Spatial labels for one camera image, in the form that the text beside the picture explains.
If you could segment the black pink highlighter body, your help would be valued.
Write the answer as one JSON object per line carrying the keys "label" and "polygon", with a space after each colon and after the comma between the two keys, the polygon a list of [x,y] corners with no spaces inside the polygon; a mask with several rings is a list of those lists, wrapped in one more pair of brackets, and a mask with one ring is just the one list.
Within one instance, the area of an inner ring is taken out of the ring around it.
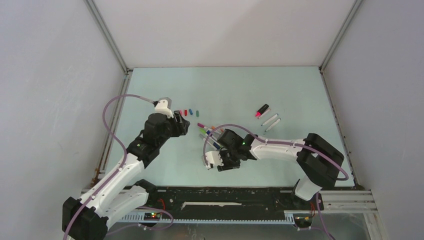
{"label": "black pink highlighter body", "polygon": [[269,108],[268,104],[264,104],[261,108],[259,108],[256,113],[255,113],[255,117],[259,118],[261,115],[264,114],[264,112]]}

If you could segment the red capped white marker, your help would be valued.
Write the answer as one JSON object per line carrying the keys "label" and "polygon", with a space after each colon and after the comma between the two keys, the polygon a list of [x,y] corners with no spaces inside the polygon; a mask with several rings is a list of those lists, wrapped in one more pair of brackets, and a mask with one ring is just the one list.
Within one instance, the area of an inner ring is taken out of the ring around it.
{"label": "red capped white marker", "polygon": [[265,110],[261,115],[259,115],[258,117],[257,117],[257,119],[260,119],[260,118],[262,118],[263,116],[265,116],[268,112],[270,112],[270,110],[271,110],[271,108],[268,108],[267,110]]}

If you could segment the light blue capped marker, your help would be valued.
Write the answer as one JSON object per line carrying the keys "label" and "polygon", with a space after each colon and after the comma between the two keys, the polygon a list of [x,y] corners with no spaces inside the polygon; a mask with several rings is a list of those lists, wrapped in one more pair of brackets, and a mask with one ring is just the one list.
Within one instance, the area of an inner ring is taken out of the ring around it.
{"label": "light blue capped marker", "polygon": [[272,115],[269,119],[267,119],[265,122],[263,122],[263,123],[261,124],[261,126],[265,126],[265,125],[269,124],[272,120],[274,120],[274,119],[275,119],[275,118],[277,118],[278,116],[279,116],[279,114],[278,114],[278,113],[276,113],[276,114]]}

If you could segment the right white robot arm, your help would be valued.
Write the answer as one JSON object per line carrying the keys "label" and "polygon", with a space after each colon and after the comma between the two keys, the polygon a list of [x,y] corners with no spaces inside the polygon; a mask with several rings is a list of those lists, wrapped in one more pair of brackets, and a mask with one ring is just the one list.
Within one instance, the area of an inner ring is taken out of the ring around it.
{"label": "right white robot arm", "polygon": [[219,150],[204,153],[204,164],[218,171],[238,169],[242,161],[280,160],[295,163],[304,173],[294,185],[291,204],[304,209],[322,189],[333,188],[349,175],[343,154],[316,133],[294,140],[270,139],[249,132],[245,137],[225,129],[217,139]]}

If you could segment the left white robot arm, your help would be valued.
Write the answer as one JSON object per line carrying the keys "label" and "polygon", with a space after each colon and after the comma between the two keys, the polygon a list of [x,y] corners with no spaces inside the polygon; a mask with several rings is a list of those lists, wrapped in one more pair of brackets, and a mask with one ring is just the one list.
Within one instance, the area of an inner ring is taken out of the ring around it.
{"label": "left white robot arm", "polygon": [[123,157],[113,170],[79,198],[69,197],[63,203],[63,238],[102,240],[110,228],[132,210],[156,206],[158,194],[148,189],[153,186],[148,181],[135,183],[127,193],[121,191],[147,169],[167,140],[185,136],[189,126],[190,122],[178,111],[174,111],[172,117],[150,114],[140,134],[124,148]]}

